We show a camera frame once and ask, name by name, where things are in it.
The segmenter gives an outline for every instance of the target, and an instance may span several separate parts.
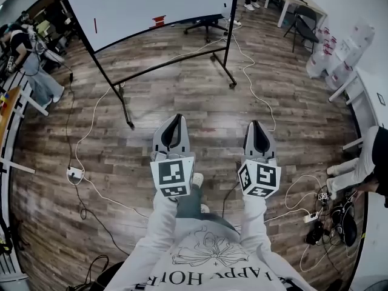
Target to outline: white sneaker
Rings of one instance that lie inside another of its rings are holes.
[[[205,204],[201,204],[201,213],[209,213],[210,209]]]
[[[334,175],[334,166],[330,166],[327,170],[326,173],[328,176],[333,176]]]
[[[253,5],[255,8],[260,8],[260,5],[257,2],[251,2],[251,5]]]
[[[255,9],[252,7],[252,4],[244,4],[244,7],[250,11],[254,11]]]
[[[327,179],[326,186],[327,186],[327,189],[329,190],[330,199],[332,201],[335,201],[337,199],[337,192],[333,190],[332,181],[333,181],[333,178]]]
[[[204,182],[204,175],[199,172],[194,173],[192,184],[195,184],[196,186],[201,188],[203,182]]]
[[[49,100],[48,103],[42,105],[42,108],[43,108],[43,109],[46,109],[52,102],[53,102],[53,100],[50,98],[50,100]]]
[[[65,90],[65,88],[62,86],[62,92],[61,92],[61,94],[60,94],[59,96],[54,96],[53,102],[57,103],[57,102],[61,99],[64,90]]]

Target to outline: gray pants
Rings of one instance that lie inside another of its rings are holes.
[[[219,215],[216,215],[215,213],[201,213],[201,198],[202,190],[193,184],[190,195],[179,197],[176,218],[209,220],[235,230],[235,228],[228,221]]]
[[[31,53],[23,64],[25,75],[34,91],[34,100],[39,105],[47,104],[52,97],[61,96],[63,88],[46,71],[39,67],[39,59]]]
[[[373,172],[375,165],[372,161],[372,152],[377,132],[378,126],[373,126],[368,130],[363,141],[360,158],[333,166],[333,175],[335,178],[332,179],[332,188],[334,191],[337,192],[346,187],[359,184]]]

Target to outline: shirt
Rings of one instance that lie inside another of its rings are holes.
[[[294,290],[314,290],[270,250],[265,200],[244,198],[239,234],[213,221],[176,219],[176,203],[160,194],[146,236],[105,291],[286,291],[282,278]]]
[[[379,182],[378,191],[388,196],[388,130],[379,127],[373,143],[372,161],[374,174]]]
[[[22,31],[16,32],[15,34],[14,33],[15,32],[12,33],[13,36],[11,37],[10,47],[11,47],[12,56],[15,57],[15,60],[17,60],[17,58],[20,55],[19,52],[16,50],[19,45],[24,44],[25,48],[27,49],[27,54],[24,56],[23,60],[20,62],[18,66],[18,67],[21,67],[24,64],[25,60],[28,58],[28,56],[30,56],[32,45],[31,45],[28,33],[24,33]]]

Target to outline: whiteboard stand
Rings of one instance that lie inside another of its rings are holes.
[[[180,22],[186,22],[188,19],[182,19],[180,21],[176,21],[176,22],[170,22],[168,24],[163,24],[163,25],[157,25],[155,27],[152,27],[148,30],[144,30],[142,32],[139,32],[139,33],[136,33],[134,35],[131,35],[131,36],[128,36],[124,39],[120,39],[120,40],[117,40],[107,46],[104,46],[104,47],[101,47],[97,50],[93,49],[92,45],[90,44],[88,38],[86,37],[86,34],[85,32],[83,31],[82,27],[81,27],[81,24],[79,23],[79,20],[77,18],[77,14],[73,11],[73,6],[72,6],[72,3],[70,3],[69,0],[66,0],[67,1],[67,5],[70,6],[70,11],[71,13],[73,14],[73,17],[75,18],[75,22],[76,22],[76,25],[77,25],[77,28],[78,28],[78,32],[79,32],[79,36],[80,38],[82,39],[87,51],[89,52],[90,56],[92,57],[92,59],[94,60],[95,64],[97,65],[97,67],[99,68],[100,72],[102,73],[102,75],[105,77],[105,80],[108,82],[108,84],[111,86],[112,90],[115,92],[115,94],[117,95],[117,97],[120,99],[121,101],[121,104],[122,104],[122,109],[124,111],[124,115],[125,115],[125,120],[127,121],[127,124],[129,125],[129,127],[131,129],[134,129],[135,126],[133,125],[132,121],[130,120],[130,117],[128,115],[128,111],[127,111],[127,107],[125,105],[125,102],[124,102],[124,98],[123,98],[123,95],[124,95],[124,91],[123,91],[123,88],[120,86],[121,83],[125,82],[125,81],[129,81],[133,78],[136,78],[137,76],[141,76],[145,73],[148,73],[148,72],[151,72],[151,71],[154,71],[156,69],[160,69],[162,67],[165,67],[167,65],[171,65],[171,64],[175,64],[176,62],[180,62],[180,61],[184,61],[186,59],[190,59],[190,58],[195,58],[195,57],[198,57],[198,56],[202,56],[202,55],[208,55],[208,54],[211,54],[211,57],[210,59],[212,61],[218,61],[219,64],[221,65],[221,67],[225,70],[225,72],[227,73],[227,75],[229,76],[230,80],[232,81],[232,83],[229,84],[229,87],[231,89],[234,89],[235,86],[237,85],[237,82],[236,80],[234,79],[233,75],[229,72],[229,70],[227,69],[226,67],[226,63],[227,63],[227,58],[228,58],[228,54],[229,54],[229,47],[230,47],[230,42],[231,42],[231,39],[232,39],[232,30],[233,30],[233,23],[234,23],[234,20],[235,20],[235,13],[236,13],[236,6],[237,6],[237,0],[233,0],[232,1],[232,8],[231,8],[231,12],[230,12],[230,25],[229,25],[229,30],[228,30],[228,36],[227,36],[227,42],[226,42],[226,46],[224,47],[220,47],[220,48],[217,48],[217,49],[214,49],[214,50],[209,50],[209,51],[206,51],[206,52],[201,52],[201,53],[196,53],[196,54],[191,54],[191,55],[186,55],[186,56],[181,56],[180,58],[176,58],[174,60],[171,60],[171,61],[168,61],[168,62],[165,62],[163,64],[159,64],[159,65],[156,65],[156,66],[153,66],[151,68],[148,68],[146,70],[143,70],[141,72],[138,72],[138,73],[135,73],[133,75],[130,75],[118,82],[115,82],[115,83],[112,83],[111,80],[109,79],[109,77],[107,76],[106,72],[104,71],[103,67],[101,66],[101,64],[99,63],[99,61],[97,60],[95,54],[98,53],[99,51],[101,50],[104,50],[106,49],[107,47],[110,47],[112,46],[113,44],[116,44],[118,42],[121,42],[125,39],[128,39],[128,38],[131,38],[132,36],[136,36],[136,35],[140,35],[141,33],[145,33],[145,32],[148,32],[148,31],[151,31],[151,30],[154,30],[154,29],[157,29],[157,28],[161,28],[161,27],[165,27],[165,26],[170,26],[172,24],[178,24]],[[198,18],[190,18],[189,20],[192,20],[192,21],[196,21],[196,20],[200,20],[202,17],[198,17]],[[225,51],[225,54],[224,54],[224,59],[223,61],[221,60],[221,58],[216,54],[216,52],[221,52],[221,51]]]

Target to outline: box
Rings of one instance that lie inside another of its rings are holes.
[[[334,50],[334,54],[347,65],[354,67],[364,53],[364,48],[358,47],[351,38],[342,40]]]
[[[375,29],[362,19],[358,20],[350,35],[353,42],[362,50],[365,50],[371,45],[374,37]]]
[[[268,198],[279,190],[280,174],[280,167],[247,159],[238,170],[242,193]]]
[[[156,189],[160,190],[164,197],[190,195],[194,163],[194,157],[151,162]]]

